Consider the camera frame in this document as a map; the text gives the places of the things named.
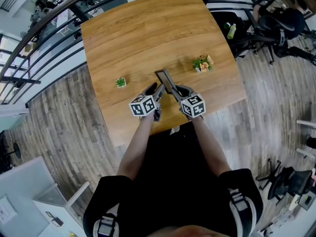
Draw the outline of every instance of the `black and white cube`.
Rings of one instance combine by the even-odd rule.
[[[156,109],[153,96],[138,96],[132,102],[130,102],[129,107],[134,115],[134,117],[147,116],[149,113]]]
[[[182,100],[181,107],[183,113],[192,118],[200,116],[206,112],[205,101],[201,94]]]

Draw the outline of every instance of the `forearm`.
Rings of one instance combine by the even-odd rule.
[[[197,117],[192,120],[192,123],[204,158],[210,170],[216,176],[219,176],[223,172],[230,171],[231,169],[227,163],[226,156],[221,146],[211,131],[204,124],[203,120],[200,117]]]
[[[154,113],[144,117],[129,143],[118,167],[118,175],[134,180],[143,163],[147,142],[154,122]]]

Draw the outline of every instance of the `wooden table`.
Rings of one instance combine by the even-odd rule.
[[[233,55],[202,0],[137,0],[81,25],[96,97],[115,146],[128,144],[139,124],[128,103],[148,85],[154,71],[168,69],[176,84],[201,93],[208,113],[246,98]],[[197,73],[192,61],[207,53],[212,72]],[[115,80],[125,77],[127,86]],[[172,95],[163,94],[162,117],[152,133],[187,122]]]

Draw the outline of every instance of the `potted plant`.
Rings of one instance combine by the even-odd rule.
[[[123,88],[126,86],[126,80],[124,77],[120,77],[119,79],[116,80],[116,84],[118,88]]]
[[[206,72],[212,70],[212,65],[214,64],[211,56],[207,54],[200,55],[196,60],[193,61],[193,68],[198,73]]]

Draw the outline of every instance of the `wooden floor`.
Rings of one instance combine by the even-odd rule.
[[[205,122],[225,150],[233,169],[247,167],[255,176],[268,173],[267,159],[277,159],[296,170],[314,162],[295,152],[310,131],[295,123],[311,120],[316,98],[316,67],[300,58],[277,59],[269,65],[268,52],[249,53],[237,60],[247,99],[212,113]],[[98,180],[113,175],[125,146],[111,144],[87,67],[77,69],[35,98],[30,113],[16,128],[5,132],[9,145],[17,142],[22,160],[43,156],[54,180],[70,198],[86,180],[87,192],[75,204],[78,214],[86,208]],[[267,201],[258,228],[278,214],[284,203]]]

